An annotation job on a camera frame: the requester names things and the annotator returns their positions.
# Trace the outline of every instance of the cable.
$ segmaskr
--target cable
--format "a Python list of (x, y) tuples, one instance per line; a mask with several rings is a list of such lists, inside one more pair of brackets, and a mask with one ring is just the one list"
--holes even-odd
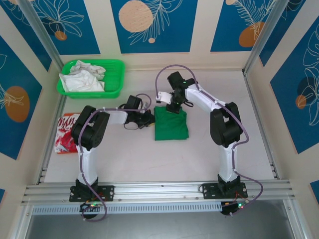
[(99, 218), (99, 219), (96, 219), (96, 220), (87, 220), (85, 217), (84, 217), (84, 212), (86, 210), (83, 210), (82, 211), (82, 218), (84, 221), (87, 221), (87, 222), (100, 222), (102, 221), (105, 217), (106, 217), (106, 214), (107, 214), (107, 207), (106, 207), (106, 204), (105, 202), (103, 201), (103, 199), (98, 195), (97, 192), (94, 191), (94, 189), (91, 187), (91, 185), (88, 183), (88, 181), (86, 180), (85, 178), (85, 175), (84, 175), (84, 172), (83, 172), (83, 147), (81, 145), (81, 138), (82, 138), (82, 135), (83, 135), (83, 132), (86, 128), (86, 126), (88, 125), (88, 123), (90, 122), (90, 120), (92, 119), (92, 117), (97, 113), (97, 112), (103, 112), (103, 111), (147, 111), (149, 109), (149, 107), (151, 106), (152, 104), (152, 99), (149, 97), (149, 95), (147, 94), (138, 94), (138, 95), (144, 95), (144, 96), (147, 96), (148, 99), (150, 100), (150, 104), (145, 108), (145, 109), (139, 109), (139, 110), (131, 110), (131, 109), (121, 109), (121, 108), (102, 108), (102, 109), (98, 109), (98, 110), (95, 110), (89, 117), (88, 119), (85, 121), (81, 131), (80, 131), (80, 134), (79, 134), (79, 139), (78, 139), (78, 142), (79, 142), (79, 148), (80, 148), (80, 172), (81, 172), (81, 175), (82, 175), (82, 178), (83, 178), (83, 181), (85, 182), (86, 186), (91, 190), (91, 192), (96, 196), (96, 198), (102, 203), (104, 209), (105, 209), (105, 212), (104, 212), (104, 215), (103, 217)]
[[(203, 95), (205, 95), (206, 97), (208, 97), (209, 99), (211, 99), (211, 100), (215, 103), (216, 99), (214, 99), (212, 96), (210, 96), (210, 95), (209, 95), (208, 93), (206, 93), (205, 91), (202, 91), (202, 90), (201, 90), (201, 88), (199, 87), (198, 82), (197, 82), (197, 80), (196, 80), (196, 77), (195, 77), (194, 72), (193, 72), (191, 69), (189, 69), (187, 66), (183, 66), (183, 65), (179, 65), (179, 64), (173, 64), (173, 65), (166, 66), (166, 67), (164, 67), (163, 69), (161, 69), (161, 70), (159, 71), (158, 75), (157, 75), (156, 78), (155, 78), (155, 91), (156, 91), (156, 97), (157, 97), (157, 98), (159, 97), (158, 79), (159, 79), (160, 74), (161, 74), (164, 70), (166, 70), (167, 68), (176, 67), (176, 66), (177, 66), (177, 67), (182, 67), (182, 68), (188, 70), (188, 71), (190, 72), (190, 74), (192, 75), (192, 77), (193, 77), (193, 79), (194, 79), (194, 82), (195, 82), (195, 85), (196, 85), (197, 89), (199, 90), (199, 92), (201, 92)], [(245, 134), (245, 136), (246, 136), (246, 139), (245, 139), (244, 141), (238, 142), (238, 143), (236, 143), (236, 144), (233, 145), (233, 147), (232, 147), (232, 154), (231, 154), (231, 155), (232, 155), (233, 171), (234, 171), (238, 176), (240, 176), (240, 177), (242, 177), (242, 178), (245, 178), (245, 179), (247, 179), (247, 180), (253, 181), (253, 182), (255, 182), (255, 183), (257, 183), (257, 184), (260, 185), (260, 192), (259, 192), (259, 194), (258, 194), (253, 200), (251, 200), (250, 203), (248, 203), (248, 204), (244, 207), (244, 208), (246, 208), (248, 205), (254, 203), (254, 202), (262, 195), (262, 193), (263, 193), (263, 191), (264, 191), (264, 186), (263, 186), (262, 183), (259, 182), (258, 180), (252, 179), (252, 178), (247, 177), (247, 176), (244, 176), (244, 175), (242, 175), (242, 174), (240, 174), (240, 173), (237, 172), (237, 170), (236, 170), (236, 168), (235, 168), (235, 148), (238, 147), (238, 146), (241, 145), (241, 144), (248, 143), (248, 141), (249, 141), (249, 135), (248, 135), (247, 130), (246, 130), (245, 127), (243, 126), (243, 124), (240, 122), (240, 120), (239, 120), (228, 108), (226, 108), (226, 107), (225, 107), (224, 105), (222, 105), (220, 102), (216, 102), (216, 104), (217, 104), (218, 106), (220, 106), (221, 108), (223, 108), (227, 113), (229, 113), (230, 116), (232, 116), (232, 118), (238, 123), (238, 125), (241, 127), (241, 129), (243, 130), (243, 132), (244, 132), (244, 134)], [(237, 214), (237, 213), (240, 212), (240, 211), (241, 211), (241, 210), (238, 210), (238, 211), (236, 211), (235, 213), (233, 213), (232, 215), (235, 215), (235, 214)]]

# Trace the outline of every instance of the metal rail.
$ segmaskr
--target metal rail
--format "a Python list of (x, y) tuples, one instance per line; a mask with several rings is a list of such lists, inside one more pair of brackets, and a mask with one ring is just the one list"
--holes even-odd
[[(289, 180), (260, 180), (264, 193), (259, 200), (294, 199)], [(199, 202), (199, 201), (231, 201), (232, 199), (204, 200), (199, 187), (203, 183), (214, 182), (165, 182), (165, 183), (100, 183), (114, 185), (114, 201), (112, 203), (164, 203), (164, 202)], [(248, 199), (253, 199), (260, 192), (260, 186), (245, 181)], [(69, 202), (72, 183), (41, 183), (27, 186), (22, 205), (58, 205), (79, 204)]]

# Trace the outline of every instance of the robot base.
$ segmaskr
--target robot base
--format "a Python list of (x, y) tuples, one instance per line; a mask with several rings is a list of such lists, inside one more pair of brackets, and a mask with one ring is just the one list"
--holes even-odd
[[(95, 192), (104, 202), (112, 202), (114, 197), (114, 186), (98, 186), (98, 179), (91, 185)], [(92, 202), (98, 201), (91, 190), (77, 179), (75, 186), (72, 186), (69, 202)]]
[(218, 183), (202, 184), (202, 193), (204, 199), (235, 199), (237, 194), (248, 197), (246, 185), (240, 182), (239, 176), (231, 182), (224, 182), (218, 175)]

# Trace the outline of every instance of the red package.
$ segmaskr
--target red package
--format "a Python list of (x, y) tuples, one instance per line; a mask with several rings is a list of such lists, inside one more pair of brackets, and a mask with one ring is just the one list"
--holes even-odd
[(67, 113), (59, 118), (55, 135), (54, 152), (58, 154), (77, 152), (74, 140), (71, 136), (71, 129), (79, 115), (78, 113)]

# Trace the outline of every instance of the gray floor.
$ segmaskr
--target gray floor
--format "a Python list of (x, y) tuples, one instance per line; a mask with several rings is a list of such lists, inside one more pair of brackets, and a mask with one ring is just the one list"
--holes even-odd
[(80, 216), (33, 216), (27, 239), (289, 239), (281, 201), (258, 201), (233, 218), (221, 213), (109, 215), (99, 223)]

